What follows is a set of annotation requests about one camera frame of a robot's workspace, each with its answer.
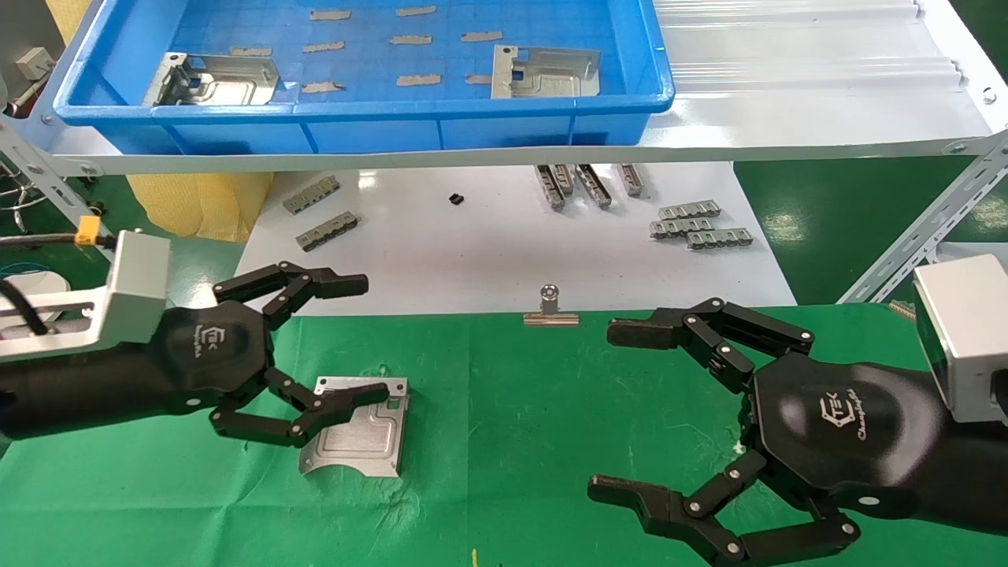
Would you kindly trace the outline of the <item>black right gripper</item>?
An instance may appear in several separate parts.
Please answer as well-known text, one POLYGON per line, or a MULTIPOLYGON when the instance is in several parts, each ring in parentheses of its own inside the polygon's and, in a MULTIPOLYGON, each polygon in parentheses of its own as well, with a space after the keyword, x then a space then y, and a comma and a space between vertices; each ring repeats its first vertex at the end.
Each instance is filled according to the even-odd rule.
POLYGON ((942 516, 950 496, 937 462, 948 419, 935 381, 925 371, 788 354, 809 354, 814 340, 809 330, 721 298, 612 319, 609 345, 681 349, 732 394, 751 390, 750 439, 759 452, 746 452, 689 496, 593 475, 589 499, 633 511, 646 534, 687 544, 710 566, 841 553, 861 531, 838 507, 878 519, 942 516), (779 359, 752 380, 754 363, 733 343, 779 359), (809 523, 745 535, 725 528, 717 514, 761 478, 788 505, 805 506, 809 523))

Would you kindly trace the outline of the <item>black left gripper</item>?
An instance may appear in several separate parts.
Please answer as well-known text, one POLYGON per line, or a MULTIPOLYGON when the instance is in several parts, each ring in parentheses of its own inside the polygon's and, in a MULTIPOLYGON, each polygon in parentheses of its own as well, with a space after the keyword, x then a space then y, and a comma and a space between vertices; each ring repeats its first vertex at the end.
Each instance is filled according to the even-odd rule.
POLYGON ((314 298, 356 297, 368 290, 365 274, 339 276, 330 268, 305 269, 280 262, 215 284, 213 297, 223 304, 167 309, 152 337, 163 412, 188 415, 216 408, 209 422, 220 437, 302 448, 324 428, 350 422, 356 409, 388 401, 385 384, 318 395, 284 371, 268 369, 273 363, 268 329, 280 329, 314 298), (277 295, 261 313, 243 305, 274 291, 277 295), (286 402, 299 415, 285 422, 241 412, 263 391, 286 402))

